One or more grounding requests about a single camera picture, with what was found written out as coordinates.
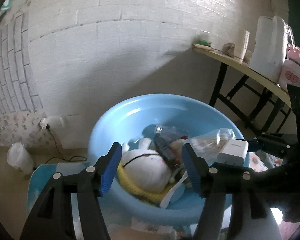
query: wall outlet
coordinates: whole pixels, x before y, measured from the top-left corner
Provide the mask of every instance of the wall outlet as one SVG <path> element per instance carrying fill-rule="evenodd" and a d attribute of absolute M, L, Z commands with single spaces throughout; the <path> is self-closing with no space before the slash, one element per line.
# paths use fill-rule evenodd
<path fill-rule="evenodd" d="M 58 115 L 44 117 L 41 119 L 39 125 L 41 129 L 46 129 L 47 125 L 50 126 L 50 129 L 65 128 L 66 119 Z"/>

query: plastic bag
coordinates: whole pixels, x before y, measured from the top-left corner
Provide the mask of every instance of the plastic bag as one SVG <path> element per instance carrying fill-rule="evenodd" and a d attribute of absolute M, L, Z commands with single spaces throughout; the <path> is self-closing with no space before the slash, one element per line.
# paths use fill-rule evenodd
<path fill-rule="evenodd" d="M 154 135 L 160 135 L 168 143 L 172 143 L 180 138 L 187 139 L 189 132 L 176 126 L 164 126 L 157 124 L 154 129 Z"/>
<path fill-rule="evenodd" d="M 14 168 L 20 168 L 25 174 L 33 171 L 33 159 L 21 143 L 12 144 L 7 154 L 7 162 Z"/>
<path fill-rule="evenodd" d="M 218 153 L 221 151 L 226 142 L 233 139 L 235 134 L 233 130 L 221 128 L 210 133 L 189 138 L 185 143 L 190 143 L 195 154 L 205 159 L 210 166 L 217 161 Z"/>

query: white paper cup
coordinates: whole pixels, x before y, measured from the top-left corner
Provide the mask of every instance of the white paper cup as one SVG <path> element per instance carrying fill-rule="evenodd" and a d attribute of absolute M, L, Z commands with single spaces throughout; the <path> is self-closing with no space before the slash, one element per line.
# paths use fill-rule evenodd
<path fill-rule="evenodd" d="M 247 48 L 240 48 L 236 45 L 234 46 L 234 59 L 239 63 L 242 63 L 244 55 L 246 54 Z"/>
<path fill-rule="evenodd" d="M 241 29 L 238 33 L 237 39 L 235 41 L 235 46 L 247 48 L 249 43 L 250 32 L 247 30 Z"/>

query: power adapter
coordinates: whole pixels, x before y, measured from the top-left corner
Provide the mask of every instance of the power adapter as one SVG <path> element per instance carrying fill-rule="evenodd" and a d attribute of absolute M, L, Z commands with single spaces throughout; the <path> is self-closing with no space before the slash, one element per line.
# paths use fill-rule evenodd
<path fill-rule="evenodd" d="M 218 163 L 243 166 L 248 146 L 249 143 L 247 141 L 230 139 L 218 154 Z"/>

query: white plush bunny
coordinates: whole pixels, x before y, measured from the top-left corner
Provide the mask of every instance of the white plush bunny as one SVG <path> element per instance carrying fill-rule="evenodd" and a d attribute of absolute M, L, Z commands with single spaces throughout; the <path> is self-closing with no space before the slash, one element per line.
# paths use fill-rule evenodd
<path fill-rule="evenodd" d="M 139 148 L 131 151 L 124 143 L 121 163 L 135 185 L 149 192 L 160 193 L 169 182 L 171 170 L 156 151 L 148 149 L 150 143 L 151 139 L 142 138 Z"/>

